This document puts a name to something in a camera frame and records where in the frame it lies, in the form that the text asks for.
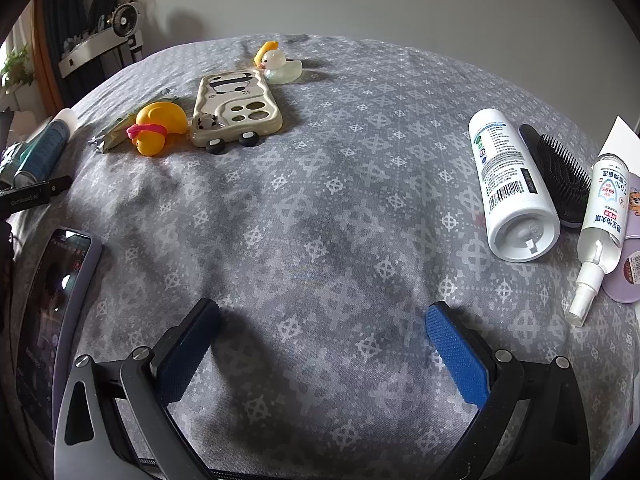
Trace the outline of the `blue spray can white cap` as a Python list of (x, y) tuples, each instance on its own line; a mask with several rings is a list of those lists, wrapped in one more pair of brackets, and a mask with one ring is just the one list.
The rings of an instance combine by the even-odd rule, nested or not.
[(13, 178), (14, 188), (48, 180), (62, 151), (76, 131), (78, 119), (73, 110), (63, 108), (42, 130)]

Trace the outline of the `yellow duck with pink headphones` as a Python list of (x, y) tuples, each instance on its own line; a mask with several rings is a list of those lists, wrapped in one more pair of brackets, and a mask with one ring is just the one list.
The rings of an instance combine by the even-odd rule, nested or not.
[(163, 151), (168, 136), (183, 136), (189, 128), (190, 122), (182, 107), (174, 102), (158, 101), (139, 110), (126, 133), (140, 155), (155, 156)]

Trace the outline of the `white cylindrical bottle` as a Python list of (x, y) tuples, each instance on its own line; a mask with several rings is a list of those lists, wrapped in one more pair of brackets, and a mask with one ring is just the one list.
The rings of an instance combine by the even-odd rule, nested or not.
[(561, 232), (544, 180), (520, 133), (494, 108), (476, 112), (469, 136), (490, 250), (512, 263), (546, 254)]

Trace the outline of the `clear white spray bottle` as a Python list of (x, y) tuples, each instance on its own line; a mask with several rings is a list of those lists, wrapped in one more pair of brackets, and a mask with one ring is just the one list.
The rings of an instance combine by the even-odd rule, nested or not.
[(626, 236), (629, 170), (616, 155), (600, 155), (593, 165), (592, 180), (577, 253), (582, 266), (565, 317), (582, 327), (605, 275), (620, 262)]

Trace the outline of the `cream panda phone case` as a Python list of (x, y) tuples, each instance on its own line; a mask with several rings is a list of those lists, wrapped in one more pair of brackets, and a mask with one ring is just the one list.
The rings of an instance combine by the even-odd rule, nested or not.
[(259, 70), (230, 70), (200, 80), (190, 133), (197, 148), (213, 153), (232, 142), (255, 145), (282, 126), (282, 113)]

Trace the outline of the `black hairbrush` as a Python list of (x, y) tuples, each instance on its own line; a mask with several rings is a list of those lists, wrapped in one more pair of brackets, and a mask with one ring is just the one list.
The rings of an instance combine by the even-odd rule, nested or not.
[(536, 162), (562, 226), (582, 227), (591, 178), (578, 160), (554, 136), (540, 134), (531, 125), (520, 125), (518, 132)]

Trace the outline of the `smartphone in lilac case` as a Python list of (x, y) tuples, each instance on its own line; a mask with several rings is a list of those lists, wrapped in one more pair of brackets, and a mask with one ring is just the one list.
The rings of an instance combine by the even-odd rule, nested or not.
[(16, 393), (48, 443), (54, 441), (75, 330), (101, 252), (96, 235), (57, 228), (29, 287), (17, 346)]

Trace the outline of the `white green wipes packet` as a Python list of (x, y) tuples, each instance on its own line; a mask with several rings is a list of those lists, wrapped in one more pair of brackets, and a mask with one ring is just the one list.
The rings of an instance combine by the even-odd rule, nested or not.
[(102, 128), (97, 133), (93, 133), (88, 140), (88, 144), (94, 148), (97, 153), (104, 154), (111, 151), (122, 142), (128, 140), (126, 130), (136, 122), (137, 114), (143, 107), (154, 102), (173, 102), (177, 103), (180, 96), (176, 93), (175, 88), (165, 88), (157, 92), (151, 99), (146, 100), (143, 104), (136, 105), (123, 115), (118, 116), (111, 125)]

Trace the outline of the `potted green plant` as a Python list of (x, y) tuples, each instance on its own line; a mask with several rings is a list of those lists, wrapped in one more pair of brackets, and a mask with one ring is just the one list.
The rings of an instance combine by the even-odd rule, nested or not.
[(35, 72), (29, 65), (28, 47), (13, 49), (1, 69), (1, 88), (12, 93), (17, 88), (30, 86), (35, 80)]

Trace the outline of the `lilac cartoon plastic cup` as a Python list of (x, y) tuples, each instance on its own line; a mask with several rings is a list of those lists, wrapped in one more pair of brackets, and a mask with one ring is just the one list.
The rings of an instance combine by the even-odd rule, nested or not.
[(604, 291), (620, 304), (634, 304), (640, 298), (640, 180), (630, 175), (626, 237), (620, 261), (603, 281)]

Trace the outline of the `white shelf table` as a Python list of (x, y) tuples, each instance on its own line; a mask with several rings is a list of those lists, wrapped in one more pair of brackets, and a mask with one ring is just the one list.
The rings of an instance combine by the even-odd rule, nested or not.
[(86, 40), (73, 47), (70, 53), (63, 55), (58, 62), (58, 70), (62, 78), (78, 70), (95, 58), (99, 58), (104, 53), (126, 46), (129, 49), (134, 62), (142, 59), (143, 36), (141, 30), (136, 30), (129, 36), (118, 36), (114, 29), (104, 29), (89, 36)]

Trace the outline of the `clear translucent duck toy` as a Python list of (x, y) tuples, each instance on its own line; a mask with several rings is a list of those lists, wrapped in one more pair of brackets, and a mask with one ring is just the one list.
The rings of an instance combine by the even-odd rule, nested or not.
[(285, 54), (276, 49), (262, 57), (262, 68), (270, 84), (290, 84), (303, 73), (303, 64), (299, 60), (288, 60)]

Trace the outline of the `small yellow duck toy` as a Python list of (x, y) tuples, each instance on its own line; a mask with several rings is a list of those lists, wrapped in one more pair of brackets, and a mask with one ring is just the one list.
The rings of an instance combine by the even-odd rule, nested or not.
[(272, 50), (277, 50), (279, 47), (279, 43), (277, 41), (269, 40), (266, 41), (257, 51), (254, 56), (254, 65), (258, 68), (262, 68), (262, 60), (267, 52)]

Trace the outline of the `grey patterned tablecloth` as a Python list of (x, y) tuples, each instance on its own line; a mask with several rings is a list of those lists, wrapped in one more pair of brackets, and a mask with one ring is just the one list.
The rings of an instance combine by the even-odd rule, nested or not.
[(15, 359), (30, 282), (54, 229), (96, 234), (103, 252), (72, 343), (118, 360), (157, 341), (207, 297), (224, 331), (171, 415), (212, 468), (285, 477), (425, 479), (471, 422), (426, 340), (442, 300), (519, 359), (567, 356), (585, 404), (593, 478), (639, 418), (636, 312), (600, 295), (586, 324), (564, 311), (577, 234), (531, 263), (489, 249), (468, 125), (482, 108), (556, 136), (584, 165), (600, 145), (498, 76), (374, 40), (288, 36), (306, 70), (273, 96), (280, 133), (220, 155), (175, 138), (157, 157), (90, 138), (158, 96), (192, 107), (205, 75), (250, 64), (254, 37), (172, 47), (104, 81), (74, 107), (58, 164), (72, 187), (12, 218), (13, 301), (4, 311), (1, 437), (24, 479), (52, 450), (22, 414)]

